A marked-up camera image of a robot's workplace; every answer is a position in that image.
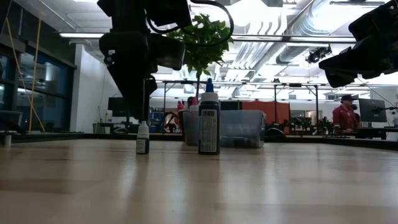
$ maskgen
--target bottle label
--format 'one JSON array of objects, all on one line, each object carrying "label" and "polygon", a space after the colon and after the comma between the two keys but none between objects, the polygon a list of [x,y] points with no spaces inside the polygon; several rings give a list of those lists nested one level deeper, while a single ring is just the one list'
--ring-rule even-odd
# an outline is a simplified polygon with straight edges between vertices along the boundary
[{"label": "bottle label", "polygon": [[138,139],[136,142],[136,152],[137,153],[145,153],[145,148],[146,148],[146,141],[147,139]]},{"label": "bottle label", "polygon": [[200,119],[200,150],[217,151],[217,110],[202,110]]}]

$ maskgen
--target small plant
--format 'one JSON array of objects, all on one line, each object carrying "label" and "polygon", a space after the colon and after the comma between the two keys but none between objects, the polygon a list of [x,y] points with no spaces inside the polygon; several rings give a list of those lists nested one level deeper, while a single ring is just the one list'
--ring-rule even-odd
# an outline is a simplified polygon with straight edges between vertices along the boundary
[{"label": "small plant", "polygon": [[198,85],[200,75],[210,75],[207,70],[209,64],[215,62],[219,65],[223,62],[222,56],[229,51],[229,43],[233,39],[219,45],[211,45],[223,40],[228,36],[230,28],[226,26],[225,21],[210,22],[209,15],[200,14],[193,18],[193,25],[167,34],[167,37],[180,40],[186,43],[184,64],[188,67],[188,72],[193,69],[197,71]]}]

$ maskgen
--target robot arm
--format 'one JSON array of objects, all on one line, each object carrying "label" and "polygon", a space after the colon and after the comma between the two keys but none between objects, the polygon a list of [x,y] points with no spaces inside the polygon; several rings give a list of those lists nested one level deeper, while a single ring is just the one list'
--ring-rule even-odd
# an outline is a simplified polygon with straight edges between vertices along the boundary
[{"label": "robot arm", "polygon": [[370,79],[398,71],[398,5],[390,1],[349,25],[357,43],[319,63],[329,84],[348,85],[361,74]]},{"label": "robot arm", "polygon": [[104,62],[118,86],[130,114],[148,119],[149,95],[157,89],[151,73],[157,66],[180,70],[185,44],[151,33],[147,18],[157,26],[192,24],[186,0],[99,0],[112,18],[112,29],[99,40]]}]

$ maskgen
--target dark blue bottle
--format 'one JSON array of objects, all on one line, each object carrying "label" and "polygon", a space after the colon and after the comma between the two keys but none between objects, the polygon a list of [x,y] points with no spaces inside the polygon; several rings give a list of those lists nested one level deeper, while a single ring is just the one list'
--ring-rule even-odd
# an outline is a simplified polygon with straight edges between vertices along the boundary
[{"label": "dark blue bottle", "polygon": [[199,125],[198,153],[218,155],[220,153],[220,106],[211,78],[207,81],[206,92],[201,95]]}]

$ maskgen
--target yellow cable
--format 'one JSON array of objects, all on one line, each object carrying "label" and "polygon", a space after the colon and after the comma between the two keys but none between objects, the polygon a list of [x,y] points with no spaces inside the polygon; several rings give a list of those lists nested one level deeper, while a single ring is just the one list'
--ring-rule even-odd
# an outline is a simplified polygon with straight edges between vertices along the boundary
[{"label": "yellow cable", "polygon": [[32,117],[33,117],[33,105],[34,105],[34,94],[35,94],[35,81],[36,81],[36,71],[37,71],[37,56],[39,55],[39,40],[40,40],[40,30],[42,27],[42,14],[39,17],[39,28],[37,30],[36,38],[36,53],[35,53],[35,65],[33,68],[33,83],[32,83],[32,104],[30,105],[30,120],[29,120],[29,133],[32,133]]},{"label": "yellow cable", "polygon": [[[21,78],[21,80],[22,80],[22,86],[23,86],[24,89],[25,89],[26,97],[27,97],[27,99],[29,100],[29,104],[32,106],[32,100],[30,100],[30,97],[29,97],[29,95],[27,94],[27,89],[26,89],[26,86],[25,86],[25,80],[24,80],[24,77],[22,76],[21,67],[19,66],[19,60],[18,60],[17,52],[15,51],[14,39],[12,39],[11,27],[10,27],[10,23],[9,23],[9,21],[8,21],[8,18],[6,18],[6,24],[7,24],[7,28],[8,28],[8,34],[9,34],[9,36],[10,36],[12,51],[14,52],[14,58],[15,58],[15,61],[16,61],[16,64],[17,64],[17,69],[18,69],[18,72],[19,72],[19,76],[20,76],[20,78]],[[43,132],[45,132],[44,126],[43,126],[43,124],[42,124],[42,121],[40,120],[39,116],[37,115],[35,108],[33,108],[33,112],[35,113],[36,118],[37,118],[37,120],[39,121],[40,126],[42,127]]]}]

